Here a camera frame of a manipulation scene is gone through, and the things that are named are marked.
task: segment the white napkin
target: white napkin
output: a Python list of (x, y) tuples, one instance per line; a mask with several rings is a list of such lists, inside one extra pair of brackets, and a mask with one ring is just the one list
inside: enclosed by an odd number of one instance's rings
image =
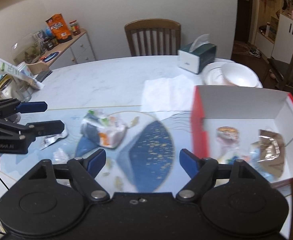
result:
[(184, 75), (144, 82), (141, 112), (154, 112), (164, 120), (181, 111), (191, 111), (194, 83)]

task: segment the green tissue box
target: green tissue box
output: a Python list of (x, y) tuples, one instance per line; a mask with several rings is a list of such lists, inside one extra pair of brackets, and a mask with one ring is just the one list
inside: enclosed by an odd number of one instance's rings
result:
[(189, 52), (191, 46), (192, 43), (182, 47), (178, 51), (180, 60), (179, 66), (192, 73), (199, 74), (207, 64), (214, 62), (216, 45), (206, 43), (193, 52)]

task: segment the shoe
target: shoe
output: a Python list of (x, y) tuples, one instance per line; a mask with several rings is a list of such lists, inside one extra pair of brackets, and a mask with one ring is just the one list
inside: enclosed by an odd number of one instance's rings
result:
[(249, 54), (254, 57), (261, 57), (261, 52), (258, 49), (250, 49)]

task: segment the bowl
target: bowl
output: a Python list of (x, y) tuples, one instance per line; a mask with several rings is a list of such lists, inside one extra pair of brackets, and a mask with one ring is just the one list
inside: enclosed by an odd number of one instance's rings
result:
[(259, 82), (254, 71), (239, 63), (225, 63), (221, 66), (221, 72), (228, 82), (239, 87), (255, 87)]

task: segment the jar with red lid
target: jar with red lid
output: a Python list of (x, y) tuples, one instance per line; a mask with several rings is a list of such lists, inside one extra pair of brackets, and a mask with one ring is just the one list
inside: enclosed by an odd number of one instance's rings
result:
[(70, 27), (74, 36), (79, 35), (81, 33), (80, 26), (77, 20), (70, 22)]

